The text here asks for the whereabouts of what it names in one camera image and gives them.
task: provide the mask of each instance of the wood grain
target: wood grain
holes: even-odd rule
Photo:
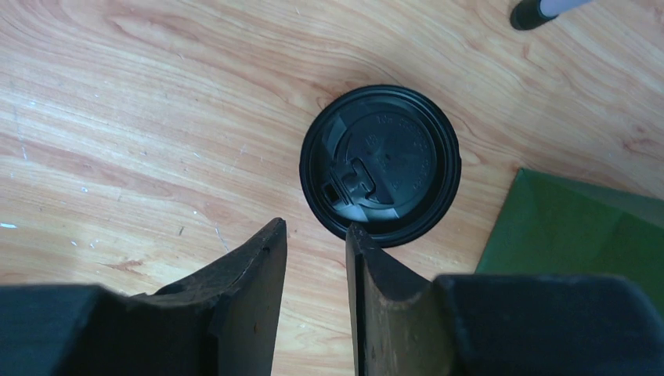
[[[457,131],[454,205],[390,250],[427,278],[473,270],[521,166],[664,198],[664,0],[527,33],[513,4],[3,1],[0,283],[153,292],[282,216],[274,374],[352,374],[343,242],[298,178],[340,94],[405,85]]]

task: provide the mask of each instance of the black rubber tip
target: black rubber tip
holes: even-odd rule
[[[540,10],[541,0],[523,0],[512,9],[510,23],[512,27],[521,30],[532,30],[554,20],[558,16],[548,17]]]

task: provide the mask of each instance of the cup lid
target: cup lid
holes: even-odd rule
[[[300,180],[309,207],[344,238],[353,222],[383,248],[424,235],[457,193],[457,135],[427,97],[391,85],[353,90],[307,131]]]

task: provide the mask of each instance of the floor scratch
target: floor scratch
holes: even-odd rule
[[[217,236],[219,237],[219,240],[222,241],[222,244],[224,244],[224,248],[226,248],[226,252],[230,252],[230,248],[228,246],[228,243],[226,243],[226,240],[222,237],[222,233],[219,232],[219,224],[215,223],[215,231],[217,232]]]
[[[247,144],[246,143],[242,146],[242,149],[240,149],[240,157],[242,157],[242,154],[244,154],[245,152],[247,152]],[[235,166],[237,166],[237,162],[240,161],[240,157],[235,158],[235,161],[233,162],[233,166],[230,167],[229,172],[233,172],[233,170],[235,169]]]
[[[16,106],[12,105],[12,110],[14,112],[14,121],[16,122],[16,136],[18,136],[19,143],[21,144],[21,150],[23,151],[23,159],[27,161],[27,153],[25,151],[25,142],[23,141],[23,133],[20,130],[19,114],[16,110]]]

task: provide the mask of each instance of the green folder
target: green folder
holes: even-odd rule
[[[664,316],[664,201],[522,169],[476,273],[617,274]]]

